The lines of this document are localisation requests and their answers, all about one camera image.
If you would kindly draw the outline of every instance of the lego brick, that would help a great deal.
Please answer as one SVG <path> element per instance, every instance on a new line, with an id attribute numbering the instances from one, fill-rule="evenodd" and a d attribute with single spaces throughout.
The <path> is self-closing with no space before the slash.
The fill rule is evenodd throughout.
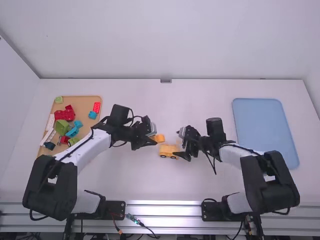
<path id="1" fill-rule="evenodd" d="M 82 124 L 81 121 L 77 120 L 77 121 L 74 121 L 74 126 L 79 129 L 79 128 L 82 128 L 84 125 Z"/>
<path id="2" fill-rule="evenodd" d="M 100 105 L 101 105 L 101 102 L 95 102 L 93 104 L 93 111 L 97 114 L 100 112 Z"/>
<path id="3" fill-rule="evenodd" d="M 60 143 L 61 144 L 68 144 L 68 140 L 69 139 L 70 139 L 70 137 L 68 137 L 68 136 L 62 136 L 61 140 L 60 140 Z"/>
<path id="4" fill-rule="evenodd" d="M 70 131 L 68 131 L 65 135 L 69 138 L 73 138 L 74 136 L 76 136 L 79 133 L 79 129 L 74 127 L 72 128 Z"/>
<path id="5" fill-rule="evenodd" d="M 77 137 L 70 138 L 68 140 L 68 146 L 71 147 L 71 146 L 75 145 L 79 141 L 80 141 L 80 139 L 77 138 Z"/>
<path id="6" fill-rule="evenodd" d="M 55 134 L 57 133 L 57 131 L 56 130 L 53 130 L 52 132 L 51 132 L 51 134 L 49 135 L 49 137 L 45 140 L 46 142 L 50 142 L 53 138 L 54 138 L 54 136 L 55 136 Z"/>
<path id="7" fill-rule="evenodd" d="M 55 115 L 54 114 L 50 114 L 48 122 L 47 122 L 46 127 L 45 127 L 45 130 L 49 131 L 49 129 L 52 129 L 54 127 L 54 124 L 55 124 Z"/>
<path id="8" fill-rule="evenodd" d="M 54 101 L 56 104 L 62 104 L 64 102 L 64 99 L 62 96 L 57 96 Z"/>
<path id="9" fill-rule="evenodd" d="M 74 110 L 71 105 L 67 105 L 64 107 L 66 110 Z"/>
<path id="10" fill-rule="evenodd" d="M 64 136 L 69 131 L 69 123 L 64 119 L 59 119 L 55 123 L 55 130 L 60 136 Z"/>
<path id="11" fill-rule="evenodd" d="M 90 111 L 89 112 L 89 115 L 88 115 L 88 117 L 90 118 L 90 119 L 96 119 L 97 118 L 97 116 L 98 116 L 98 114 L 96 113 L 96 112 L 94 112 L 94 111 Z"/>
<path id="12" fill-rule="evenodd" d="M 75 113 L 72 109 L 57 110 L 54 112 L 54 119 L 56 121 L 57 120 L 73 121 L 75 120 Z"/>
<path id="13" fill-rule="evenodd" d="M 51 135 L 51 133 L 54 131 L 53 128 L 50 128 L 49 131 L 45 134 L 45 136 L 43 137 L 43 139 L 40 142 L 40 146 L 43 146 L 44 143 L 47 141 L 47 139 L 49 138 L 49 136 Z"/>

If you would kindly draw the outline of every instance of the yellow toy car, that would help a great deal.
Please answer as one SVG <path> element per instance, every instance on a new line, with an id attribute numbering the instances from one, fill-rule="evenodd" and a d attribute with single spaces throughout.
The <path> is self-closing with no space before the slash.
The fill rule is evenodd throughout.
<path id="1" fill-rule="evenodd" d="M 172 158 L 172 159 L 178 159 L 177 156 L 173 155 L 174 152 L 180 152 L 180 148 L 176 144 L 160 144 L 159 147 L 159 156 L 162 158 Z"/>

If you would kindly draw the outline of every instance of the metal frame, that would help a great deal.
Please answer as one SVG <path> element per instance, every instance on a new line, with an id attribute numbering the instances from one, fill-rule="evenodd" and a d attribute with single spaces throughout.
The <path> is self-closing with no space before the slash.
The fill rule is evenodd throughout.
<path id="1" fill-rule="evenodd" d="M 126 213 L 138 217 L 156 234 L 234 235 L 240 222 L 204 222 L 200 201 L 127 200 Z M 66 221 L 46 218 L 32 221 L 29 210 L 21 202 L 0 202 L 1 232 L 63 232 Z M 302 202 L 287 216 L 267 213 L 261 216 L 265 235 L 320 236 L 320 203 Z M 117 221 L 124 233 L 147 234 L 148 230 L 132 221 Z M 75 220 L 72 232 L 81 231 L 81 221 Z M 85 233 L 116 233 L 110 220 L 83 220 Z"/>

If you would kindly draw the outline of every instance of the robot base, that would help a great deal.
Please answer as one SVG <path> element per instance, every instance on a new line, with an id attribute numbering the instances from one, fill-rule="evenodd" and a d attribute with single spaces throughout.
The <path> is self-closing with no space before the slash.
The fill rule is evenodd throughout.
<path id="1" fill-rule="evenodd" d="M 204 222 L 241 222 L 245 214 L 233 214 L 225 211 L 225 204 L 222 202 L 204 201 L 201 204 L 201 217 Z"/>
<path id="2" fill-rule="evenodd" d="M 77 220 L 123 220 L 125 219 L 126 202 L 125 201 L 105 201 L 103 208 L 105 212 L 102 217 L 98 217 L 95 214 L 89 213 L 76 213 L 73 215 L 73 219 Z"/>

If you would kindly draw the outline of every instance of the blue mat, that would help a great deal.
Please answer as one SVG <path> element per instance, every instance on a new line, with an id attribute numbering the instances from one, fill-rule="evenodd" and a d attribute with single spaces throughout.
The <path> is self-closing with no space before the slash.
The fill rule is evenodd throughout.
<path id="1" fill-rule="evenodd" d="M 279 100 L 236 98 L 232 108 L 240 145 L 262 152 L 277 150 L 289 169 L 299 166 L 296 147 Z"/>

